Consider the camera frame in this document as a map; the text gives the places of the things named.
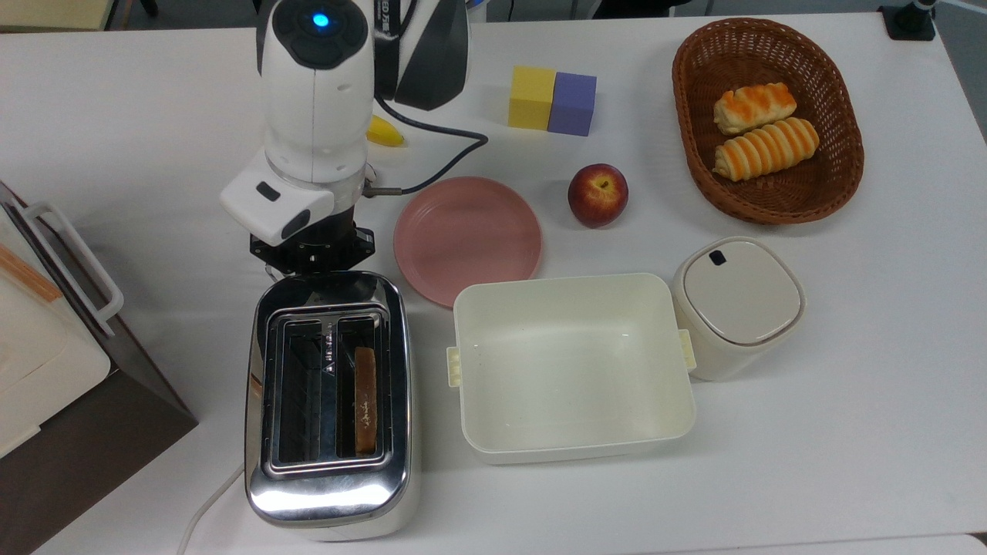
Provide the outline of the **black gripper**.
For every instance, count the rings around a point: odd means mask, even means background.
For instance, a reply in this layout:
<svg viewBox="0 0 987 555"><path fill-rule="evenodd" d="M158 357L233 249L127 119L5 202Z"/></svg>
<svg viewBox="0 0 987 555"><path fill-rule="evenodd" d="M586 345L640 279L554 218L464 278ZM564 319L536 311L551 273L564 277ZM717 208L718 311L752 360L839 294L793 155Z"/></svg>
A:
<svg viewBox="0 0 987 555"><path fill-rule="evenodd" d="M307 226L278 246L250 236L251 255L284 275L346 271L375 252L374 234L353 220L355 208Z"/></svg>

